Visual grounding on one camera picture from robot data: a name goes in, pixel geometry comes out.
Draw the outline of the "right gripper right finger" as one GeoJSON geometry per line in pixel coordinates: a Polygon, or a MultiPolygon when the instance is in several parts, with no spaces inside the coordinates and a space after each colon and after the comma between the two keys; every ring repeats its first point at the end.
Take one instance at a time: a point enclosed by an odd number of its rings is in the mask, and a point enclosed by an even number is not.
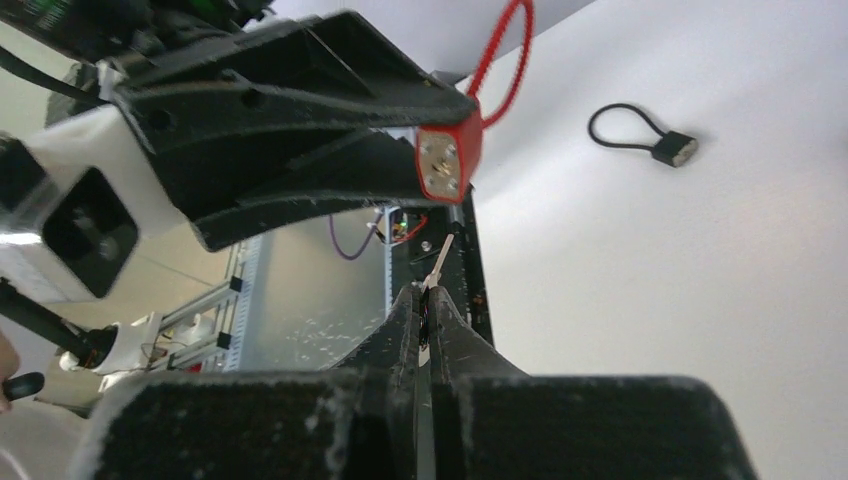
{"type": "Polygon", "coordinates": [[[688,376],[532,376],[427,294],[440,479],[753,479],[722,399],[688,376]]]}

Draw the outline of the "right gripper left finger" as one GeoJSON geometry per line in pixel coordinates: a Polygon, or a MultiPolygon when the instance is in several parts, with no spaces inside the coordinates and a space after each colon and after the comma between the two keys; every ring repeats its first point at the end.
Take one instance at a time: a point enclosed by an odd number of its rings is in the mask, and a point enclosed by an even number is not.
{"type": "Polygon", "coordinates": [[[421,290],[320,371],[133,377],[95,408],[73,479],[412,479],[421,290]]]}

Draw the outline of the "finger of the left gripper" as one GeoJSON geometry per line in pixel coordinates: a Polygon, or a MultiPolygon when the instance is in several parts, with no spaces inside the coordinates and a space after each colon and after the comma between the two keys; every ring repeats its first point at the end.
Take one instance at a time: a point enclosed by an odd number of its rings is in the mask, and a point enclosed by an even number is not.
{"type": "Polygon", "coordinates": [[[277,228],[376,206],[430,206],[413,145],[364,130],[313,153],[300,170],[276,176],[191,221],[201,244],[218,251],[277,228]]]}
{"type": "Polygon", "coordinates": [[[237,134],[452,126],[476,107],[351,10],[274,21],[124,67],[115,102],[151,153],[237,134]]]}

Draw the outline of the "red cable lock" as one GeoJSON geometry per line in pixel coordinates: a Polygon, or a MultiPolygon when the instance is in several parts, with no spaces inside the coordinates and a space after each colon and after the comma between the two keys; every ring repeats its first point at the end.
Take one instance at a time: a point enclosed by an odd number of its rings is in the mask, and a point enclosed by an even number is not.
{"type": "Polygon", "coordinates": [[[433,201],[459,204],[471,184],[483,151],[485,131],[498,123],[512,107],[522,85],[535,31],[535,2],[506,3],[485,44],[465,96],[473,101],[467,118],[452,125],[420,125],[416,133],[416,170],[423,195],[433,201]],[[483,115],[479,93],[503,38],[518,11],[524,13],[520,53],[511,84],[499,106],[483,115]]]}

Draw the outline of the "black cable lock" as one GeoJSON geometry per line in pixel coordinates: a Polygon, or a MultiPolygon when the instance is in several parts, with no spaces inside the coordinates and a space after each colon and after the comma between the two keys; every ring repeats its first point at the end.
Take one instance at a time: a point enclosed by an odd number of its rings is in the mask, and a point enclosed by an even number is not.
{"type": "Polygon", "coordinates": [[[650,157],[671,168],[680,168],[687,164],[699,151],[699,140],[689,134],[661,127],[641,107],[624,102],[611,103],[597,109],[586,123],[588,137],[596,145],[615,150],[644,151],[650,157]],[[646,133],[641,137],[614,139],[602,134],[597,124],[602,116],[613,111],[624,111],[638,118],[645,126],[646,133]]]}

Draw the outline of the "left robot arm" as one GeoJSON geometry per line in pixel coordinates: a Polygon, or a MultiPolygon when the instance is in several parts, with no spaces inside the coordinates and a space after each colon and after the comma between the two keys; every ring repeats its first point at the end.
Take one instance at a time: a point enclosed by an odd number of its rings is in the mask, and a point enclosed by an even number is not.
{"type": "Polygon", "coordinates": [[[120,78],[115,108],[167,206],[217,251],[378,205],[457,204],[477,103],[341,10],[256,29],[265,1],[5,1],[4,23],[120,78]]]}

